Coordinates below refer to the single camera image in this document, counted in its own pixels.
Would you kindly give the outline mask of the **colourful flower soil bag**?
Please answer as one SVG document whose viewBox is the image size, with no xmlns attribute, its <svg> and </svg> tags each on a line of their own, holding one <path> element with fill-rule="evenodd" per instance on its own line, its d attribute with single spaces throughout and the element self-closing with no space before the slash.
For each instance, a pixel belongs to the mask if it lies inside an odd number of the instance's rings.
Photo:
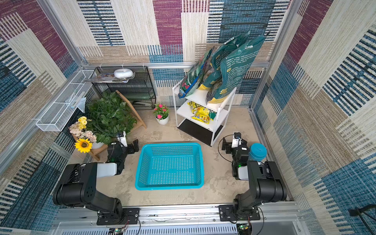
<svg viewBox="0 0 376 235">
<path fill-rule="evenodd" d="M 180 99 L 192 95 L 198 88 L 204 76 L 206 64 L 210 59 L 213 49 L 214 47 L 206 51 L 205 54 L 191 67 L 191 69 L 183 78 L 181 85 L 179 86 L 178 97 Z"/>
</svg>

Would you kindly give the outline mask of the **green soil bag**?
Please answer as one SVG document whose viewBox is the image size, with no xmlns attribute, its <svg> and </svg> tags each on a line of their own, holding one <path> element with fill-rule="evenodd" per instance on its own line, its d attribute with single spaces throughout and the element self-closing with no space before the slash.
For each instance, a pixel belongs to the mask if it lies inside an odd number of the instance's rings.
<svg viewBox="0 0 376 235">
<path fill-rule="evenodd" d="M 222 75 L 220 66 L 222 60 L 239 46 L 243 45 L 249 38 L 250 34 L 250 31 L 247 33 L 241 33 L 230 38 L 217 48 L 217 50 L 211 56 L 209 69 L 205 73 L 200 86 L 198 87 L 199 90 L 210 90 L 218 80 L 221 80 Z"/>
<path fill-rule="evenodd" d="M 207 103 L 222 103 L 236 88 L 250 69 L 265 39 L 265 36 L 258 36 L 253 40 L 248 40 L 222 60 L 221 83 L 214 85 L 207 93 Z"/>
</svg>

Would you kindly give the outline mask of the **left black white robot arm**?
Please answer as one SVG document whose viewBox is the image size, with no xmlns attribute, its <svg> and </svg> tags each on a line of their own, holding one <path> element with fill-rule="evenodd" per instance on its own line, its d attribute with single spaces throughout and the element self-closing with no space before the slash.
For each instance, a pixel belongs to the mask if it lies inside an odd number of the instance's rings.
<svg viewBox="0 0 376 235">
<path fill-rule="evenodd" d="M 139 151 L 139 140 L 127 147 L 116 142 L 110 146 L 105 163 L 69 164 L 53 192 L 53 202 L 67 207 L 83 207 L 97 212 L 97 225 L 136 225 L 140 209 L 124 209 L 118 198 L 97 190 L 97 179 L 120 175 L 129 154 Z"/>
</svg>

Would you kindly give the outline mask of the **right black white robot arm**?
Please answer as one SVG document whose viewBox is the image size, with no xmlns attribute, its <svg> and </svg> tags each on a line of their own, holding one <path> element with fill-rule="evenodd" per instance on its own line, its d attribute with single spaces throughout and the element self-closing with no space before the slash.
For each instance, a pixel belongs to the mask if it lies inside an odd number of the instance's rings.
<svg viewBox="0 0 376 235">
<path fill-rule="evenodd" d="M 255 143 L 248 147 L 247 141 L 233 137 L 231 142 L 223 138 L 221 149 L 232 156 L 232 176 L 249 184 L 249 189 L 238 194 L 232 205 L 218 207 L 221 221 L 260 220 L 259 206 L 286 200 L 286 185 L 276 163 L 265 160 L 264 145 Z"/>
</svg>

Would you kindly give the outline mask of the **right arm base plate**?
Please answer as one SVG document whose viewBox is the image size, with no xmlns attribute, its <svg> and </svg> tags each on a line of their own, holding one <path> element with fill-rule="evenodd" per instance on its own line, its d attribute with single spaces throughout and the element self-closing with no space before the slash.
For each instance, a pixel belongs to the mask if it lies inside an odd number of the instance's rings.
<svg viewBox="0 0 376 235">
<path fill-rule="evenodd" d="M 220 221 L 238 222 L 260 220 L 260 214 L 257 209 L 236 210 L 232 204 L 222 204 L 218 206 L 218 210 Z"/>
</svg>

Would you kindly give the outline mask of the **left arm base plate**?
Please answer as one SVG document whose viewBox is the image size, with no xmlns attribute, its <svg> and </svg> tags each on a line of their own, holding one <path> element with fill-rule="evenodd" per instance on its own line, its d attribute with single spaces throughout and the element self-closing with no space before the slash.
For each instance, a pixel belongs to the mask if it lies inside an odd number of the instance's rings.
<svg viewBox="0 0 376 235">
<path fill-rule="evenodd" d="M 120 215 L 116 213 L 99 213 L 97 225 L 136 225 L 138 223 L 140 208 L 123 208 Z"/>
</svg>

